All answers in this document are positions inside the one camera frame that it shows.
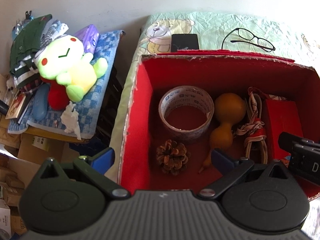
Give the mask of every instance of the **pine cone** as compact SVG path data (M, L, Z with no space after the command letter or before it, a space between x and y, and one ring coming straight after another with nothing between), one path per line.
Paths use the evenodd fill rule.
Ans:
M182 143L177 144L176 141L170 139L166 140L164 145L160 145L156 152L156 159L162 166L162 171L175 176L187 168L186 164L191 156Z

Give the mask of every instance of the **eyeglasses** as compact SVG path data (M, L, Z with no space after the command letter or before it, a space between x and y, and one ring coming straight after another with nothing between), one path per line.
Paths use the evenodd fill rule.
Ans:
M222 41L222 45L221 45L221 49L223 49L223 43L224 41L226 40L226 38L231 34L233 33L234 31L238 31L238 35L244 39L244 40L247 40L247 41L230 41L232 43L235 43L235 42L245 42L245 43L248 43L248 44L252 44L254 46L257 46L267 52L271 52L271 51L274 51L276 50L275 46L272 45L272 43L270 41L267 41L266 39L263 39L263 38L259 38L257 37L256 35L254 35L252 32L250 32L249 30L247 29L244 29L244 28L235 28L234 30L232 30L231 32L229 32L227 34L227 36L225 36L225 38L223 39ZM252 42L248 42L248 41L252 41L253 38L257 38L258 39L258 44L255 44L255 43L252 43Z

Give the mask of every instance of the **orange gourd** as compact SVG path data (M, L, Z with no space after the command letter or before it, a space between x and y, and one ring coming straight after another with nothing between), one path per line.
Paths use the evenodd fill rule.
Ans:
M220 122L220 126L210 134L210 149L221 148L223 151L226 151L231 147L233 141L231 128L244 118L245 113L245 103L242 98L236 94L225 93L215 100L214 116ZM199 173L211 165L210 150L208 156L202 163Z

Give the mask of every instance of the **green clothing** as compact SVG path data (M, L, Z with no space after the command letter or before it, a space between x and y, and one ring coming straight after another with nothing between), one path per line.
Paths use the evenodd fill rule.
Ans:
M15 69L20 66L20 61L27 56L33 59L39 51L42 31L50 19L52 15L48 14L32 20L13 41L10 52L10 73L12 75L15 76ZM34 67L31 59L25 61L28 68Z

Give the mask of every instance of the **blue oval object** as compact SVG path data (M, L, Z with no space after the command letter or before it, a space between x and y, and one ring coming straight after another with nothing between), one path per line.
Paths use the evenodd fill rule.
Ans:
M35 94L35 99L33 100L32 114L37 121L41 121L42 119L44 119L44 117L47 114L49 90L50 85L46 83L41 85Z

